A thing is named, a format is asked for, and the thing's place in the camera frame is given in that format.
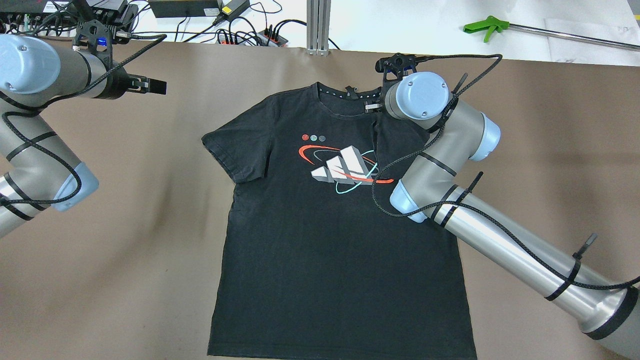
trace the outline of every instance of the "shirt graphic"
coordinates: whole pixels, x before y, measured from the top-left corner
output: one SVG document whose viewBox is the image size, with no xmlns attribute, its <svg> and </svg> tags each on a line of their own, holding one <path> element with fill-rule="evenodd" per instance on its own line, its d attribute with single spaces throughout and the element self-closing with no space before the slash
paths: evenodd
<svg viewBox="0 0 640 360">
<path fill-rule="evenodd" d="M 317 165 L 311 161 L 307 154 L 313 155 L 313 158 L 323 166 L 317 167 L 311 171 L 311 176 L 325 183 L 335 183 L 335 191 L 338 194 L 348 193 L 360 185 L 371 185 L 373 177 L 378 175 L 376 169 L 378 163 L 365 157 L 364 155 L 373 154 L 373 150 L 360 153 L 355 146 L 349 146 L 344 149 L 320 145 L 305 145 L 298 150 L 298 154 L 312 165 Z M 381 184 L 393 183 L 393 179 L 379 179 L 376 182 Z M 340 189 L 339 184 L 351 185 L 351 187 Z"/>
</svg>

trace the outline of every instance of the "shirt sleeve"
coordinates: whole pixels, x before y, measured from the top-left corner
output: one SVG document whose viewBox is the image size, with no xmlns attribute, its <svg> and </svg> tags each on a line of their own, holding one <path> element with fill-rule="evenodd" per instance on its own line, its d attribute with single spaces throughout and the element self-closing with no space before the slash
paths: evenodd
<svg viewBox="0 0 640 360">
<path fill-rule="evenodd" d="M 236 184 L 263 178 L 273 146 L 273 96 L 202 137 L 204 147 Z"/>
</svg>

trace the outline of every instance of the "t-shirt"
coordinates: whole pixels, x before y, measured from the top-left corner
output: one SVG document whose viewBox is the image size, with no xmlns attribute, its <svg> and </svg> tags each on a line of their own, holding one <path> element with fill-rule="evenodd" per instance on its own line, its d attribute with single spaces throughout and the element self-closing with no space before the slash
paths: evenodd
<svg viewBox="0 0 640 360">
<path fill-rule="evenodd" d="M 209 355 L 476 359 L 455 236 L 371 197 L 429 136 L 350 95 L 280 92 L 202 138 L 236 184 Z M 411 162 L 377 180 L 389 210 Z"/>
</svg>

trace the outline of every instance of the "silver robotic arm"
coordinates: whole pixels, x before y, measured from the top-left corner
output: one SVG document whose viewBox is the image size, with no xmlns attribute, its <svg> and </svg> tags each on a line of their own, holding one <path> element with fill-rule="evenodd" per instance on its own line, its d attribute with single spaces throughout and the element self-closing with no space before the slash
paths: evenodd
<svg viewBox="0 0 640 360">
<path fill-rule="evenodd" d="M 126 91 L 165 93 L 163 81 L 122 68 L 163 37 L 116 64 L 112 36 L 96 20 L 78 29 L 74 49 L 0 35 L 0 154 L 13 165 L 0 177 L 0 238 L 49 206 L 65 211 L 98 188 L 86 164 L 40 116 L 44 108 L 77 95 L 115 99 Z M 98 51 L 99 43 L 104 50 Z"/>
<path fill-rule="evenodd" d="M 451 99 L 445 81 L 430 72 L 414 72 L 388 89 L 385 110 L 392 116 L 432 131 L 446 120 L 396 186 L 392 205 L 413 221 L 440 224 L 576 318 L 583 333 L 640 359 L 637 279 L 614 284 L 581 265 L 594 236 L 568 256 L 454 183 L 467 160 L 479 161 L 496 147 L 500 129 L 462 100 L 447 110 Z"/>
</svg>

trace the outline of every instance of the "green clamp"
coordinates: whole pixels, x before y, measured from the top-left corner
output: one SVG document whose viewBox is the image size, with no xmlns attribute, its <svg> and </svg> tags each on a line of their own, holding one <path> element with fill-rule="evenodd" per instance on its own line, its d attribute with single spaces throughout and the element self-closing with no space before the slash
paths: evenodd
<svg viewBox="0 0 640 360">
<path fill-rule="evenodd" d="M 465 27 L 462 28 L 462 31 L 466 32 L 467 34 L 471 34 L 478 31 L 487 30 L 486 35 L 484 36 L 484 42 L 489 42 L 489 37 L 495 30 L 497 30 L 499 33 L 502 33 L 502 30 L 506 30 L 508 28 L 508 21 L 502 21 L 496 17 L 489 15 L 486 20 L 472 22 L 471 24 L 465 25 Z"/>
</svg>

